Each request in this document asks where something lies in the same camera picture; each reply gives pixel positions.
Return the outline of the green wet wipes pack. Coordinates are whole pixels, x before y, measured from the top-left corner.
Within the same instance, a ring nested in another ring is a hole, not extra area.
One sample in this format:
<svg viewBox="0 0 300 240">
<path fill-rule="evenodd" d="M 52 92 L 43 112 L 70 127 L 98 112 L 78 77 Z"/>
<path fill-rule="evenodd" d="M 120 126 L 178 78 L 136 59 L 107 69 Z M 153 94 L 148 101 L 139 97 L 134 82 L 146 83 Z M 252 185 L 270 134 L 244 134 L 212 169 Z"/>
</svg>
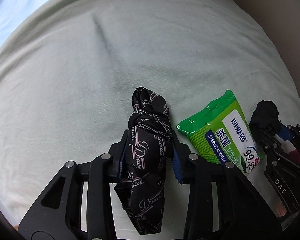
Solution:
<svg viewBox="0 0 300 240">
<path fill-rule="evenodd" d="M 263 159 L 243 111 L 231 90 L 184 119 L 176 129 L 187 137 L 198 154 L 215 164 L 234 163 L 248 175 Z"/>
</svg>

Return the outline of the black patterned scrunchie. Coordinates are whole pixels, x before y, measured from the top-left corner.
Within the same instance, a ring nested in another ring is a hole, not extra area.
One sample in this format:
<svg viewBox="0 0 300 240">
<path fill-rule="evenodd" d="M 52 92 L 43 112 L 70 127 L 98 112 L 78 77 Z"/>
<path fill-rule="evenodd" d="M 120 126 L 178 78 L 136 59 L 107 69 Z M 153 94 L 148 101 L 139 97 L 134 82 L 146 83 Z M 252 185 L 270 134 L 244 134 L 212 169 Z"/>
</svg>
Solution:
<svg viewBox="0 0 300 240">
<path fill-rule="evenodd" d="M 166 100 L 138 87 L 132 95 L 132 114 L 114 190 L 140 235 L 161 232 L 165 207 L 166 160 L 173 152 L 172 128 Z"/>
</svg>

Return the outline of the pale green bed sheet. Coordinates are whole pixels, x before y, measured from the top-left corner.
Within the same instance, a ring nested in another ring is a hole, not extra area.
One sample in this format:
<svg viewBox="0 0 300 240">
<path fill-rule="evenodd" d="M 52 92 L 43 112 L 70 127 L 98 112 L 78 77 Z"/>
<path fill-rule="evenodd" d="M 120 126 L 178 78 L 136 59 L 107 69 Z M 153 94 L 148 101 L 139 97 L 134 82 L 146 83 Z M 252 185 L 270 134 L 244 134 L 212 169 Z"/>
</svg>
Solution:
<svg viewBox="0 0 300 240">
<path fill-rule="evenodd" d="M 0 48 L 0 209 L 12 225 L 63 164 L 120 140 L 140 86 L 166 99 L 174 125 L 228 89 L 247 119 L 271 100 L 300 124 L 277 48 L 233 0 L 50 0 Z"/>
</svg>

